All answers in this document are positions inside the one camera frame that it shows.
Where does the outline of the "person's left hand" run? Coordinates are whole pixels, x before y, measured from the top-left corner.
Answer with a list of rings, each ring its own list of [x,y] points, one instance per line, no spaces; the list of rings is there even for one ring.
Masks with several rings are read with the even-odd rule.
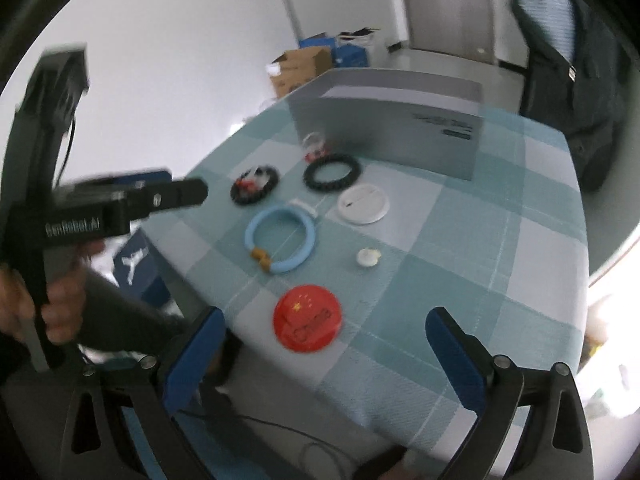
[[[104,248],[103,240],[78,246],[76,260],[70,270],[48,286],[49,302],[41,308],[41,315],[52,344],[67,344],[78,335],[86,303],[86,262],[103,252]],[[35,305],[22,279],[2,263],[1,333],[23,342],[22,323],[34,317]]]

